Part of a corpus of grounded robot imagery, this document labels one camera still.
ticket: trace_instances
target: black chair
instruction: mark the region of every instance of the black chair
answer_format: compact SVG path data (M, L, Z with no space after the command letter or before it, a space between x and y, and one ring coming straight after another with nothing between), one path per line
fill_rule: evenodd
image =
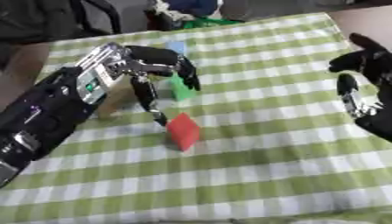
M88 15L82 1L91 4L98 10L103 11L108 15L110 19L110 24L112 26L112 33L95 29L91 25L91 23L88 21ZM78 25L81 25L82 28L75 34L76 38L95 37L122 33L120 15L118 14L116 8L112 4L108 3L106 0L69 0L69 2L73 10L76 23Z

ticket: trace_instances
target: finger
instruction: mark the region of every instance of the finger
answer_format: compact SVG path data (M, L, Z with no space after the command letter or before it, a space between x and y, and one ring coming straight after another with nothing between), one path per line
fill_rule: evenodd
M375 42L371 38L368 38L355 32L350 35L350 40L357 46L360 46L372 52L386 51L385 47L381 46L379 43Z
M200 91L201 90L201 86L200 86L200 81L199 78L197 76L194 77L194 89L196 89L196 91Z
M362 57L365 51L350 52L330 61L329 71L338 73L344 70L358 72L362 65Z
M168 49L139 45L128 45L127 47L132 51L131 56L134 60L142 60L147 64L175 66L179 58L176 52Z

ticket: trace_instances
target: robotic hand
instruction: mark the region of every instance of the robotic hand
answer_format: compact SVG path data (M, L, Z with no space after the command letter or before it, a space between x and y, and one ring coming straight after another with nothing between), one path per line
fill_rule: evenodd
M350 39L363 50L333 59L329 69L334 73L352 70L363 74L378 88L380 102L365 104L358 93L357 82L347 73L342 73L338 78L338 94L358 126L392 142L392 54L360 34L353 33Z
M162 126L156 90L147 73L172 76L200 90L196 68L171 50L109 43L95 48L74 67L62 67L18 97L0 114L0 187L12 181L31 161L54 150L77 125L101 105L123 75L142 107Z

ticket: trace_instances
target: cloth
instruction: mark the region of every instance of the cloth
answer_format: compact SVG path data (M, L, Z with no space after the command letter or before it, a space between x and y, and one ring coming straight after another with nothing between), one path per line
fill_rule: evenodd
M169 119L187 113L200 141L178 151L132 102L106 122L92 117L0 191L3 223L375 219L391 208L391 145L355 126L337 96L328 62L351 49L326 14L61 41L42 75L109 41L186 42L202 91L176 102L160 80L158 106Z
M208 17L218 9L217 0L164 0L171 11L180 11L195 17Z

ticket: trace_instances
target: checkered tablecloth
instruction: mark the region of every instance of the checkered tablecloth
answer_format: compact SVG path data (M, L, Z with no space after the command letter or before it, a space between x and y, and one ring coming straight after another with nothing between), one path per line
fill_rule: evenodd
M185 41L202 92L159 105L201 139L175 150L138 105L93 117L0 191L0 223L260 219L392 205L391 144L357 128L328 61L350 51L324 13L190 31L62 41L43 74L94 46ZM359 77L364 94L374 92ZM167 91L161 80L160 92Z

